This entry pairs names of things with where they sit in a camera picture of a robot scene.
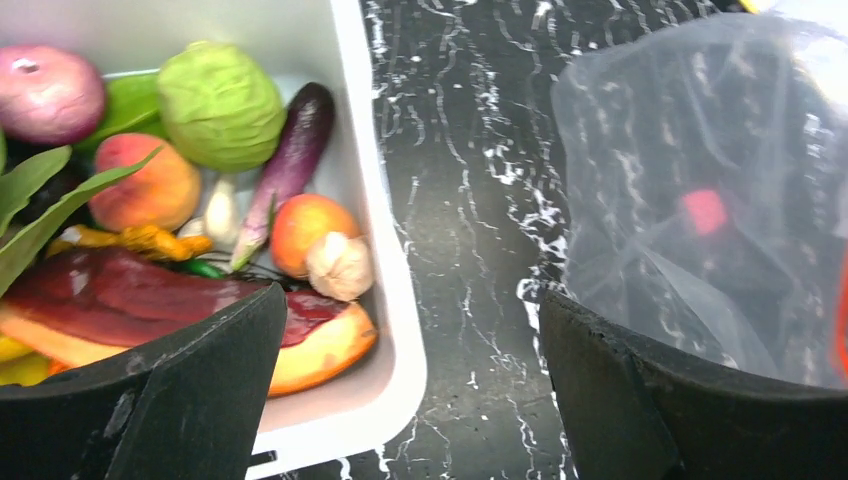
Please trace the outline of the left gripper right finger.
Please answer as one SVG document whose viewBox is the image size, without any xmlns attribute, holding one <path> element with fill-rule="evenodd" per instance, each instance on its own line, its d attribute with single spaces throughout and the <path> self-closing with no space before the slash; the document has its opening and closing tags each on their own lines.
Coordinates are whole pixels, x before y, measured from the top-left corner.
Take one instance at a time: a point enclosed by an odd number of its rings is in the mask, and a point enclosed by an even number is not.
<svg viewBox="0 0 848 480">
<path fill-rule="evenodd" d="M 843 479 L 847 394 L 750 374 L 557 292 L 541 341 L 582 479 Z"/>
</svg>

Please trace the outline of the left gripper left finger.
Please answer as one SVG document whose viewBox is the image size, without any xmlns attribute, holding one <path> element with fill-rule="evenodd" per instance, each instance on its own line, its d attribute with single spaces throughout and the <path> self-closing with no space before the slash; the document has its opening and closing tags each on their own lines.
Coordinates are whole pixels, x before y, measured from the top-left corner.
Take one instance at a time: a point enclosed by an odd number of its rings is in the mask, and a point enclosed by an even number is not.
<svg viewBox="0 0 848 480">
<path fill-rule="evenodd" d="M 278 285 L 124 353 L 1 390 L 5 479 L 242 479 L 286 321 Z"/>
</svg>

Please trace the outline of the green leafy vegetable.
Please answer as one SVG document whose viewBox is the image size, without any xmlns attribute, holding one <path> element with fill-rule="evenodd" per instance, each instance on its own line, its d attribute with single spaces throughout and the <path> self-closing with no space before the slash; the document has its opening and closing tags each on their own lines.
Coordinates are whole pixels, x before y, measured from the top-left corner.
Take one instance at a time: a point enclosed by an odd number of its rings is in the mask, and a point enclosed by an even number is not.
<svg viewBox="0 0 848 480">
<path fill-rule="evenodd" d="M 1 136 L 1 291 L 96 194 L 141 170 L 162 148 L 97 173 L 94 153 L 48 148 Z"/>
</svg>

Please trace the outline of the clear zip top bag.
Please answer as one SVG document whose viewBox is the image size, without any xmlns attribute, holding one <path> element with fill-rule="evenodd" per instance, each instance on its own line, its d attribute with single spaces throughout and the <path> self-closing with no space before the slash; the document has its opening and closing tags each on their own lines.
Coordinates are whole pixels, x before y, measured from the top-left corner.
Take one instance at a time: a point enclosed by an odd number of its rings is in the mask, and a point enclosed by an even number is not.
<svg viewBox="0 0 848 480">
<path fill-rule="evenodd" d="M 719 14 L 576 58 L 551 92 L 573 298 L 706 360 L 847 385 L 847 35 Z M 682 204 L 715 190 L 699 236 Z"/>
</svg>

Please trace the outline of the orange ginger root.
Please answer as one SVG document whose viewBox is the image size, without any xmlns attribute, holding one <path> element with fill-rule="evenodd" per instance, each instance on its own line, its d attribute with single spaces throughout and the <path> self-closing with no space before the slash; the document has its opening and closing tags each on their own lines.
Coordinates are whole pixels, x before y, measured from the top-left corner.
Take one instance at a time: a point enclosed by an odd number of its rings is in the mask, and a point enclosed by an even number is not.
<svg viewBox="0 0 848 480">
<path fill-rule="evenodd" d="M 96 230 L 84 225 L 66 228 L 47 247 L 45 257 L 74 248 L 122 247 L 154 261 L 187 261 L 211 252 L 214 242 L 204 235 L 178 238 L 155 225 L 128 227 L 121 232 Z"/>
</svg>

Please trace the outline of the white mushroom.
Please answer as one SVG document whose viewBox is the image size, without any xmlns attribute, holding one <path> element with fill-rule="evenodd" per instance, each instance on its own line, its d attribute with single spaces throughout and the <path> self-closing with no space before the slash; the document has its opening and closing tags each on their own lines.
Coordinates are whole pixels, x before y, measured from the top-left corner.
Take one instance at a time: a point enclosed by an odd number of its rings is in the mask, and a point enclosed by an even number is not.
<svg viewBox="0 0 848 480">
<path fill-rule="evenodd" d="M 203 235 L 210 238 L 217 249 L 230 250 L 236 243 L 241 225 L 236 180 L 234 174 L 220 174 L 212 187 L 204 213 L 189 220 L 179 230 L 177 237 Z"/>
</svg>

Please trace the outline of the garlic bulb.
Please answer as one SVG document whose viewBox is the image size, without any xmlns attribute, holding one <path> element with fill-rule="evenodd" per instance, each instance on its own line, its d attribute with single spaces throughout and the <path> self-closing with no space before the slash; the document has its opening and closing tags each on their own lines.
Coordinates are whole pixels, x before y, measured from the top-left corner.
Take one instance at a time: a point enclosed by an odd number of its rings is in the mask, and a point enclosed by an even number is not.
<svg viewBox="0 0 848 480">
<path fill-rule="evenodd" d="M 356 300 L 374 284 L 372 256 L 363 237 L 329 232 L 310 247 L 305 265 L 312 287 L 339 301 Z"/>
</svg>

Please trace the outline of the small pink eraser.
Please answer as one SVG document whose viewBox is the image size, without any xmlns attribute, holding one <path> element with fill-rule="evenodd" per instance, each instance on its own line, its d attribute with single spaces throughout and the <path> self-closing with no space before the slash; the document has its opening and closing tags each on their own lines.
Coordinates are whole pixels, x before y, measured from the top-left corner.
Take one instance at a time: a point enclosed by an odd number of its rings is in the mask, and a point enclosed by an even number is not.
<svg viewBox="0 0 848 480">
<path fill-rule="evenodd" d="M 687 193 L 682 197 L 682 204 L 699 236 L 710 235 L 727 222 L 725 205 L 715 190 L 701 189 Z"/>
</svg>

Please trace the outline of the peach fruit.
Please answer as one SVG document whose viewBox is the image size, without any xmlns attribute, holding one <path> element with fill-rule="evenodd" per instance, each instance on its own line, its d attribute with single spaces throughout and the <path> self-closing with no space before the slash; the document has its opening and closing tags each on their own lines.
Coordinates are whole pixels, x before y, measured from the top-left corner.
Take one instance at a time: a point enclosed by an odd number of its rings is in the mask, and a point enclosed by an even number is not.
<svg viewBox="0 0 848 480">
<path fill-rule="evenodd" d="M 120 231 L 154 225 L 173 231 L 191 218 L 201 196 L 201 173 L 159 137 L 145 133 L 108 137 L 95 152 L 95 171 L 130 166 L 153 150 L 158 153 L 146 166 L 89 200 L 89 210 L 101 227 Z"/>
</svg>

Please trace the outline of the orange persimmon with garlic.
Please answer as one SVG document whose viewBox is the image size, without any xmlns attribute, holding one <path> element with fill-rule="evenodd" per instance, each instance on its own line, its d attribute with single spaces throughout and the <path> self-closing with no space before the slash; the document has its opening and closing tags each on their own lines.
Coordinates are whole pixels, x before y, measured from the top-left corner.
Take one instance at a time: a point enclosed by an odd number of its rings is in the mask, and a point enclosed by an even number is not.
<svg viewBox="0 0 848 480">
<path fill-rule="evenodd" d="M 274 265 L 290 277 L 305 278 L 308 250 L 329 232 L 355 238 L 361 229 L 354 216 L 329 197 L 303 193 L 290 198 L 277 212 L 271 230 L 270 255 Z"/>
</svg>

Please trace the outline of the green cabbage head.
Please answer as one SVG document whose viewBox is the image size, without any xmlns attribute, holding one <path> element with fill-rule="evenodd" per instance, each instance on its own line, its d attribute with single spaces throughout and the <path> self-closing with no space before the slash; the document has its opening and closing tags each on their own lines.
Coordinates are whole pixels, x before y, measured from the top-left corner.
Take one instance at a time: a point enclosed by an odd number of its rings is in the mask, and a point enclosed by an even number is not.
<svg viewBox="0 0 848 480">
<path fill-rule="evenodd" d="M 272 78 L 239 47 L 198 41 L 156 76 L 159 114 L 188 160 L 222 172 L 256 168 L 274 154 L 287 112 Z"/>
</svg>

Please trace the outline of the purple eggplant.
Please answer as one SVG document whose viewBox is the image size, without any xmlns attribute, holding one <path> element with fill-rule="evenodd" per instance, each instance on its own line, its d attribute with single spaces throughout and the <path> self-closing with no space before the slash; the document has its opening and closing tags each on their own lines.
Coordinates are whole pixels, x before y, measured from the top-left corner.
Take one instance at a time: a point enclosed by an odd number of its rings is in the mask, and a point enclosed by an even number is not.
<svg viewBox="0 0 848 480">
<path fill-rule="evenodd" d="M 245 267 L 265 244 L 282 204 L 304 191 L 329 143 L 335 121 L 335 101 L 327 87 L 309 82 L 293 97 L 279 145 L 262 169 L 232 250 L 229 266 L 233 271 Z"/>
</svg>

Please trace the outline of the red onion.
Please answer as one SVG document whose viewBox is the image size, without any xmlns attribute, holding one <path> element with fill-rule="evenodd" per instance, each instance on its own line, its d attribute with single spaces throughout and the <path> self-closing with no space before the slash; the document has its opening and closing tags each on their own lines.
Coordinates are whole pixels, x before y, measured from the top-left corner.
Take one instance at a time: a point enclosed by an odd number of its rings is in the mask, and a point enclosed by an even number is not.
<svg viewBox="0 0 848 480">
<path fill-rule="evenodd" d="M 62 146 L 93 133 L 106 106 L 97 68 L 82 56 L 48 45 L 1 49 L 1 127 L 6 136 Z"/>
</svg>

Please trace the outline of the white plastic bin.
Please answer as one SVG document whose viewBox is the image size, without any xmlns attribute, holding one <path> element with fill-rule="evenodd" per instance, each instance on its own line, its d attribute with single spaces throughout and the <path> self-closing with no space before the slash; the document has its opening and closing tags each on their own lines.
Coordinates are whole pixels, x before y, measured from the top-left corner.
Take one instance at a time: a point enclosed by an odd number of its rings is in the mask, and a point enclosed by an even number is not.
<svg viewBox="0 0 848 480">
<path fill-rule="evenodd" d="M 285 96 L 327 86 L 337 107 L 312 189 L 351 209 L 371 244 L 375 286 L 363 305 L 376 346 L 334 380 L 269 401 L 250 479 L 374 449 L 411 420 L 424 395 L 425 350 L 373 126 L 372 65 L 355 1 L 5 1 L 5 45 L 48 44 L 84 55 L 109 77 L 155 69 L 198 40 L 232 43 Z"/>
</svg>

